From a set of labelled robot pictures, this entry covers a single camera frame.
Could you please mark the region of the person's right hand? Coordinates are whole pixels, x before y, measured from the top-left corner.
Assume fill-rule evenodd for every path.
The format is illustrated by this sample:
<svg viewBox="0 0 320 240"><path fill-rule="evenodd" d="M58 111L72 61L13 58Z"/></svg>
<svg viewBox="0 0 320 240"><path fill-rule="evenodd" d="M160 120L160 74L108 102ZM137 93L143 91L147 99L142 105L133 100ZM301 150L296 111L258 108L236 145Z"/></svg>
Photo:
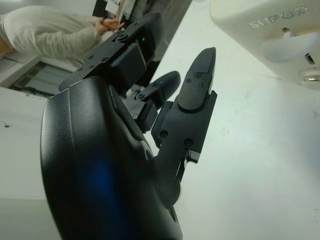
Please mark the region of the person's right hand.
<svg viewBox="0 0 320 240"><path fill-rule="evenodd" d="M105 32L111 31L112 28L113 25L105 21L97 21L95 23L95 30L99 35L103 35Z"/></svg>

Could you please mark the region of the person's left hand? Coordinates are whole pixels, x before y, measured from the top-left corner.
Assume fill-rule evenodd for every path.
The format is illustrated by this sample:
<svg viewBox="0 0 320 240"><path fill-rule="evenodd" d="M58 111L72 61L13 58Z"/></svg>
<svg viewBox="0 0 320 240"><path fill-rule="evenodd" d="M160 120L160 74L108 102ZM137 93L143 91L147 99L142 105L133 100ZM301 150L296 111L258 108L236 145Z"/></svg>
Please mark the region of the person's left hand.
<svg viewBox="0 0 320 240"><path fill-rule="evenodd" d="M110 31L111 30L116 30L116 29L121 29L125 25L124 22L119 23L117 18L114 18L114 19L109 19L109 18L102 19L101 20L101 24L104 27L106 27L107 29L109 29Z"/></svg>

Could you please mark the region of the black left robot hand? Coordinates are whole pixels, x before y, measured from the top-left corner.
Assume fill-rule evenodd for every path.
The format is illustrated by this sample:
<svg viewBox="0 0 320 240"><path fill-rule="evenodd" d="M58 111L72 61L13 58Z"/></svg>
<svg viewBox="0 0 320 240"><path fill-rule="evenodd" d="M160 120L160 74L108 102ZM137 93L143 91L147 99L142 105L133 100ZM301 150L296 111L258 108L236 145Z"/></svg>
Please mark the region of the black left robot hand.
<svg viewBox="0 0 320 240"><path fill-rule="evenodd" d="M152 12L114 33L46 102L42 180L64 240L183 238L174 204L216 103L216 48L202 50L185 79L172 71L123 102L163 32L161 15Z"/></svg>

